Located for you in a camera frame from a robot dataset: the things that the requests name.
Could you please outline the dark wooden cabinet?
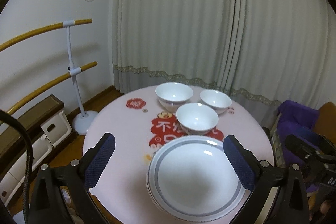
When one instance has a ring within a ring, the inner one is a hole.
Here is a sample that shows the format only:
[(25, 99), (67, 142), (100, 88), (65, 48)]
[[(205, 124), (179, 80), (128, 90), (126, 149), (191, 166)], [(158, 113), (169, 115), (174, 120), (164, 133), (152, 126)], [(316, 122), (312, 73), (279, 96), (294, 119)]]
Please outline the dark wooden cabinet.
[[(41, 137), (43, 133), (41, 125), (63, 109), (64, 102), (51, 94), (22, 114), (18, 118), (18, 121), (26, 129), (30, 140), (34, 142)], [(26, 144), (21, 135), (15, 129), (8, 127), (3, 133), (1, 133), (0, 146), (1, 178), (4, 178), (11, 166), (26, 151)]]

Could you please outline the upper yellow rack bar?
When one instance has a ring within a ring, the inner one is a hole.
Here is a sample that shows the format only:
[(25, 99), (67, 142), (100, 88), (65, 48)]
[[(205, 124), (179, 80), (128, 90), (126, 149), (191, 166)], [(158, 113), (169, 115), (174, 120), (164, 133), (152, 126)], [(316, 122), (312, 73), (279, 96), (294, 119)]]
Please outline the upper yellow rack bar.
[(37, 28), (32, 31), (25, 32), (24, 34), (18, 35), (15, 38), (12, 38), (8, 40), (7, 42), (2, 43), (1, 52), (13, 45), (16, 45), (17, 43), (20, 43), (34, 36), (44, 34), (46, 32), (50, 32), (50, 31), (54, 31), (54, 30), (58, 30), (62, 28), (67, 28), (67, 27), (78, 26), (78, 25), (91, 24), (92, 22), (93, 22), (93, 19), (66, 20), (64, 22), (55, 23), (55, 24), (51, 24), (51, 25), (44, 26), (41, 28)]

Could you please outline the white bowl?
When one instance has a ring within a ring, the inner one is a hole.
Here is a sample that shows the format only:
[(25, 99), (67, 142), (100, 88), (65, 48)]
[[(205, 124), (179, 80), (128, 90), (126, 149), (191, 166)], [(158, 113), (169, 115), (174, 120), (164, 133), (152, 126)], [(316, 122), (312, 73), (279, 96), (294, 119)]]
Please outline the white bowl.
[(224, 113), (232, 105), (231, 98), (217, 90), (203, 90), (199, 96), (201, 102), (214, 109), (217, 114)]
[(192, 88), (182, 83), (163, 83), (156, 87), (155, 94), (163, 108), (171, 113), (189, 102), (194, 95)]
[(218, 114), (209, 106), (201, 103), (187, 103), (176, 111), (177, 120), (188, 135), (206, 135), (218, 122)]

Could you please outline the white rack stand with base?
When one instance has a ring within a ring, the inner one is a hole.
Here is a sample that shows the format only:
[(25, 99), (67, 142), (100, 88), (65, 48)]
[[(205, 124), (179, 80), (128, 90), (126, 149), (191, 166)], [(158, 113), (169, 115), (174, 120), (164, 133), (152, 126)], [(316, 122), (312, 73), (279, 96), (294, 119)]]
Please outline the white rack stand with base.
[(90, 24), (92, 20), (66, 20), (62, 22), (62, 28), (66, 29), (66, 42), (67, 42), (67, 52), (68, 52), (68, 72), (70, 73), (70, 77), (72, 80), (72, 85), (75, 92), (75, 97), (77, 100), (77, 104), (80, 110), (80, 113), (75, 116), (72, 121), (72, 128), (79, 134), (79, 135), (86, 135), (92, 122), (97, 117), (98, 112), (93, 110), (85, 110), (83, 102), (81, 100), (81, 95), (79, 91), (79, 86), (77, 82), (76, 76), (80, 73), (84, 72), (84, 69), (80, 67), (75, 67), (72, 55), (72, 48), (71, 48), (71, 31), (70, 28), (75, 25), (82, 25), (82, 24)]

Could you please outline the purple cloth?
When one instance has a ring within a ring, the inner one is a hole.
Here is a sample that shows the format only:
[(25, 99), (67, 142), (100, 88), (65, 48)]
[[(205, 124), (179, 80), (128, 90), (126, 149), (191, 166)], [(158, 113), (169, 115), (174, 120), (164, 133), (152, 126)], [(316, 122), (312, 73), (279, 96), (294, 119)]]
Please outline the purple cloth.
[(278, 107), (278, 113), (280, 118), (276, 131), (281, 143), (284, 166), (288, 167), (293, 163), (302, 166), (303, 161), (286, 148), (285, 139), (290, 134), (297, 135), (297, 130), (302, 127), (313, 131), (319, 112), (297, 102), (286, 100)]

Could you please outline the white pleated curtain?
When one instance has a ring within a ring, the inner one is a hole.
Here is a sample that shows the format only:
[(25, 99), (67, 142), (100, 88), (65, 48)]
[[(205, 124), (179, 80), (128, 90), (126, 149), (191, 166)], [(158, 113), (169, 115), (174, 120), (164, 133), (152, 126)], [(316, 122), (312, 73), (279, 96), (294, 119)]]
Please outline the white pleated curtain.
[(178, 81), (231, 96), (258, 121), (285, 100), (335, 101), (335, 0), (111, 0), (123, 93)]

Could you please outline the grey-rimmed white plate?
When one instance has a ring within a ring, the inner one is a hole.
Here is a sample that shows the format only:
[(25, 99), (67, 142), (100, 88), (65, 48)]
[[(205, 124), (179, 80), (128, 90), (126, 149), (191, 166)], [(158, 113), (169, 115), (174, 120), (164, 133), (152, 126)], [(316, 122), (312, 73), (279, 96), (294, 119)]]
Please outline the grey-rimmed white plate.
[(159, 148), (159, 181), (170, 214), (185, 222), (216, 221), (233, 211), (246, 190), (232, 168), (223, 142), (187, 135)]
[(149, 163), (146, 174), (147, 192), (155, 204), (155, 206), (162, 212), (170, 214), (170, 206), (162, 192), (162, 187), (159, 181), (159, 169), (161, 162), (154, 159)]

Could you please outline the brown wooden chair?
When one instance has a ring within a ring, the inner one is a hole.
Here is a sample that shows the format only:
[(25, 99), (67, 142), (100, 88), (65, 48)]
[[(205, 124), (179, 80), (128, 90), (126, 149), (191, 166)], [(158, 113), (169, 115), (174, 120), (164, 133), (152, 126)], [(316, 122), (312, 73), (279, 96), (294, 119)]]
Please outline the brown wooden chair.
[(327, 102), (318, 110), (319, 117), (314, 126), (314, 132), (325, 136), (335, 144), (336, 138), (336, 107), (333, 102)]

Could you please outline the white storage drawer unit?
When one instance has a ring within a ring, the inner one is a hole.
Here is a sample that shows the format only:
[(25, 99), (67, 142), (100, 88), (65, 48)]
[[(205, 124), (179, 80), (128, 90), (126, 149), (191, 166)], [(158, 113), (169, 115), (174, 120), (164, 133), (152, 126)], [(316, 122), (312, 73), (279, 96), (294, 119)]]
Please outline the white storage drawer unit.
[[(64, 113), (58, 111), (44, 122), (21, 122), (26, 126), (33, 146), (33, 169), (72, 132)], [(23, 186), (26, 168), (25, 142), (13, 128), (1, 133), (1, 200), (8, 205), (18, 189)]]

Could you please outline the pink printed round table mat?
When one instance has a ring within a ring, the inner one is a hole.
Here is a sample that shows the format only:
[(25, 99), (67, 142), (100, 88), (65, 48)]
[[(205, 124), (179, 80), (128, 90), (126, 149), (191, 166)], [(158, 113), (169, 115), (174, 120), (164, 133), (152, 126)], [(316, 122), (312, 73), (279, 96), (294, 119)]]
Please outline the pink printed round table mat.
[[(83, 154), (106, 133), (116, 139), (115, 151), (90, 193), (122, 223), (192, 223), (161, 211), (146, 188), (146, 173), (153, 154), (173, 137), (182, 136), (175, 117), (158, 102), (156, 86), (129, 92), (103, 108), (84, 140)], [(239, 103), (219, 116), (216, 133), (235, 135), (245, 149), (274, 166), (272, 146), (262, 127)]]

